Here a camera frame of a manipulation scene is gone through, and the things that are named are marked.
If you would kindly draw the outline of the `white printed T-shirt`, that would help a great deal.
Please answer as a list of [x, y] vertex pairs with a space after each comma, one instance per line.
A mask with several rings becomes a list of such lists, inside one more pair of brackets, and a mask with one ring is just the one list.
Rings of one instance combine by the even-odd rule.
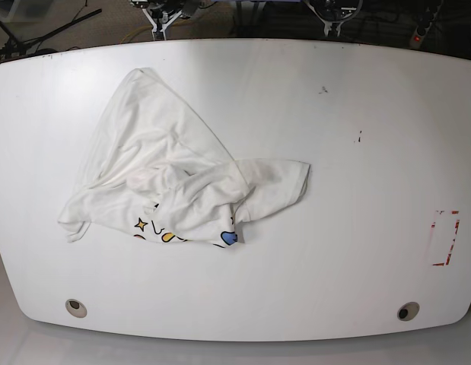
[[96, 224], [154, 243], [228, 248], [238, 224], [298, 202], [309, 172], [300, 161], [234, 159], [154, 70], [137, 68], [103, 111], [58, 222], [70, 243]]

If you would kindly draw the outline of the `black power strip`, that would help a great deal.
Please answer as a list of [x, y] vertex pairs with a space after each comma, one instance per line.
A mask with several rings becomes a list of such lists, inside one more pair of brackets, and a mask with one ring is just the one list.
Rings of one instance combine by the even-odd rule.
[[416, 28], [409, 41], [409, 47], [411, 49], [420, 49], [428, 31], [431, 28], [432, 23], [437, 18], [437, 14], [441, 6], [441, 0], [425, 1], [425, 9], [418, 16]]

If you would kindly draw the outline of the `red tape rectangle marking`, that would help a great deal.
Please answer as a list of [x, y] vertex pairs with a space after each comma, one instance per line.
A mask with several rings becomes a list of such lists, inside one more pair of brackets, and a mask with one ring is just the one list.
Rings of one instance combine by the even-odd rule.
[[444, 267], [450, 264], [459, 227], [459, 211], [438, 210], [435, 212], [428, 243], [428, 262], [433, 267]]

